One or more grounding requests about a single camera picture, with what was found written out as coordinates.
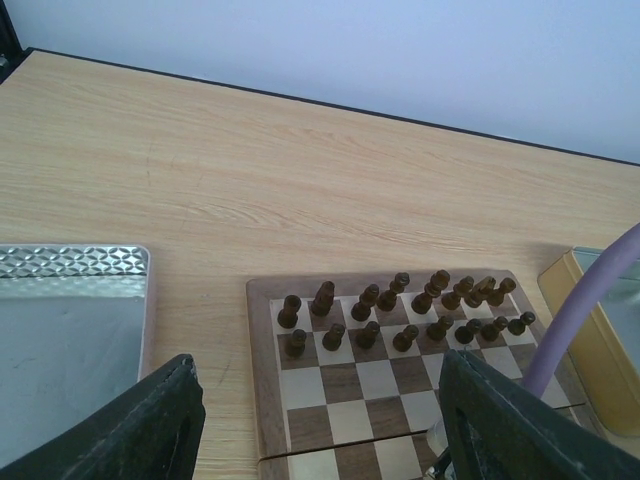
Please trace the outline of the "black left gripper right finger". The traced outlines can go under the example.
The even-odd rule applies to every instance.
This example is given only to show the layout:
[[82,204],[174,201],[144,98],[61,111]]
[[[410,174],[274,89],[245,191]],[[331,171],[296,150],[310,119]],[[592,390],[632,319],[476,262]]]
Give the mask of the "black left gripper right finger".
[[639,460],[557,413],[466,351],[439,380],[457,479],[637,479]]

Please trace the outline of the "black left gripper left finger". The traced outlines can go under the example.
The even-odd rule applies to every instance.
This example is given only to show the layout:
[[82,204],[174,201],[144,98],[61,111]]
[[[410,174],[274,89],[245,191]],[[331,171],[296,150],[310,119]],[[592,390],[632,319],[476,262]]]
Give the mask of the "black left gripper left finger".
[[205,418],[195,360],[179,354],[1,477],[191,479]]

